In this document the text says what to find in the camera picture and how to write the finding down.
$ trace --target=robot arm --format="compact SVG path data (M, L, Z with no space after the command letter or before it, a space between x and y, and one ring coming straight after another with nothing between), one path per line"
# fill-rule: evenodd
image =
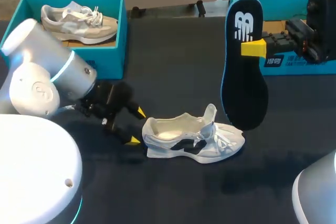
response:
M293 18L286 21L288 34L264 32L258 41L242 43L242 56L268 58L294 51L310 63L336 60L336 0L308 0L307 22Z
M9 72L0 89L0 114L48 118L55 114L62 97L80 104L76 107L86 116L103 119L104 129L118 134L124 143L134 140L114 125L123 107L138 119L145 118L132 101L132 89L125 83L112 85L97 80L93 67L43 31L36 20L19 24L1 50Z

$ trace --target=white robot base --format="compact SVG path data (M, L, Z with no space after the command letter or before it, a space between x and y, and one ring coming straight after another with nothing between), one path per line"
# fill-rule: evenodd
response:
M73 138L38 117L0 114L0 223L74 224L82 161Z
M304 169L292 189L300 224L336 223L336 151Z

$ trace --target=shoe upper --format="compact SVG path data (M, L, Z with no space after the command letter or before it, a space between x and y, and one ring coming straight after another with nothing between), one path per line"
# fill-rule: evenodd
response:
M184 113L173 119L149 118L142 130L148 147L183 150L203 157L229 155L243 146L245 139L237 128L215 123L216 107L209 104L204 116Z
M118 21L103 16L96 7L80 6L71 2L64 8L53 8L44 5L41 9L42 25L47 31L74 34L83 38L101 38L115 34Z

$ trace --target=shoe box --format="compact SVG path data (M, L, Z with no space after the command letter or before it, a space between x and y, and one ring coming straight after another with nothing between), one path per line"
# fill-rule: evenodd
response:
M40 22L43 5L63 8L71 1L81 6L88 6L91 9L98 6L99 12L102 12L104 16L118 20L118 32L114 38L98 45L84 45L78 41L63 41L63 46L71 48L93 66L97 70L98 79L122 79L127 43L127 12L124 0L20 0L0 47L2 47L11 31L24 20L33 18Z
M308 0L259 0L264 13L263 31L280 33L285 30L286 20L307 16ZM259 59L260 71L264 76L334 74L336 61L323 62L319 65L308 63L294 52L276 54L272 58Z

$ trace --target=black insole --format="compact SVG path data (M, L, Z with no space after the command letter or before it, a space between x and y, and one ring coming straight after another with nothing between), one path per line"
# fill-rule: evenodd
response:
M261 39L262 11L258 0L237 0L226 16L222 103L232 125L241 130L256 128L268 106L268 89L259 69L259 57L241 56L240 48L242 42Z

